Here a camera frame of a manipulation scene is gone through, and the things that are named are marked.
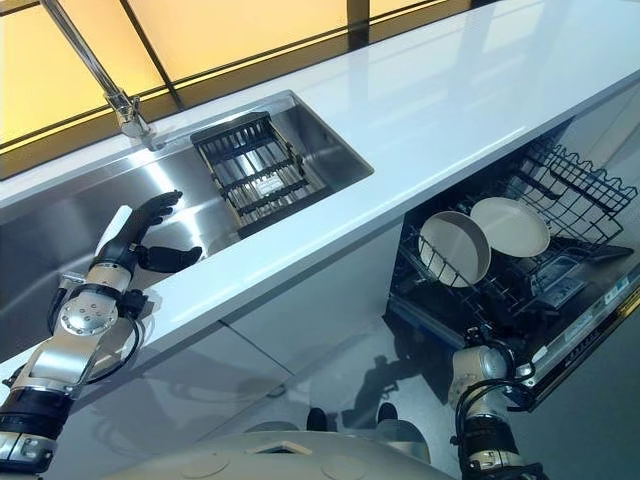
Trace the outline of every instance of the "window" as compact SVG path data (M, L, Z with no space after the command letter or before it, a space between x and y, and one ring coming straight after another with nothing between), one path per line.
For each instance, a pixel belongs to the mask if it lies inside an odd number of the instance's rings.
M470 8L470 0L60 0L149 121ZM0 0L0 178L118 133L38 2Z

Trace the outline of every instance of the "kitchen faucet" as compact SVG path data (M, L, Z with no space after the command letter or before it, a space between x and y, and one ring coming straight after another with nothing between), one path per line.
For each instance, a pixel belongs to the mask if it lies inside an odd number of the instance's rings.
M104 97L115 111L122 133L140 139L151 148L153 132L140 114L140 97L130 98L115 84L58 0L40 0L40 3L104 90Z

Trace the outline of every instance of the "robotic hand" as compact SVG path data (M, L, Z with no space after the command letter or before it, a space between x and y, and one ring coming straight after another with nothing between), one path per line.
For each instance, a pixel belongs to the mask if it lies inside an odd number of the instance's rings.
M174 191L133 211L123 207L112 220L85 282L60 309L59 328L9 381L11 391L0 407L0 472L26 476L49 468L56 440L90 378L105 334L127 311L124 300L136 265L171 273L200 258L200 247L180 251L140 244L151 226L172 213L181 196L182 192ZM108 238L114 230L115 235ZM144 304L146 297L137 293Z

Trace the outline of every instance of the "white countertop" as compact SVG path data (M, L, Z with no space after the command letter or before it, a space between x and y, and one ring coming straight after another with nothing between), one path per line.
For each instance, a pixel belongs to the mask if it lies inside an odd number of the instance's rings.
M638 79L639 1L510 0L156 122L174 130L290 89L375 172L151 287L139 362ZM0 202L128 146L120 135L25 172L3 182ZM4 362L0 378L28 354Z

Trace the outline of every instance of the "metal rack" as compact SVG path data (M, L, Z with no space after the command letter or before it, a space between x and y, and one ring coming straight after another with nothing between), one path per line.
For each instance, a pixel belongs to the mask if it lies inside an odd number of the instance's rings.
M251 112L191 136L241 237L323 196L326 186L278 131L267 112Z
M491 325L496 316L514 319L549 288L551 268L565 259L578 265L619 235L623 227L615 217L638 195L635 187L624 186L621 179L595 170L578 154L545 141L531 144L519 161L510 162L489 183L488 189L465 191L447 204L448 209L468 214L475 203L494 196L523 202L547 223L551 233L547 250L531 258L494 252L488 274L472 285L420 236L420 225L406 223L394 274L396 291L402 294L416 284L436 282L445 273L451 278L454 273L454 282L461 280L466 287L443 286L443 290L482 324Z

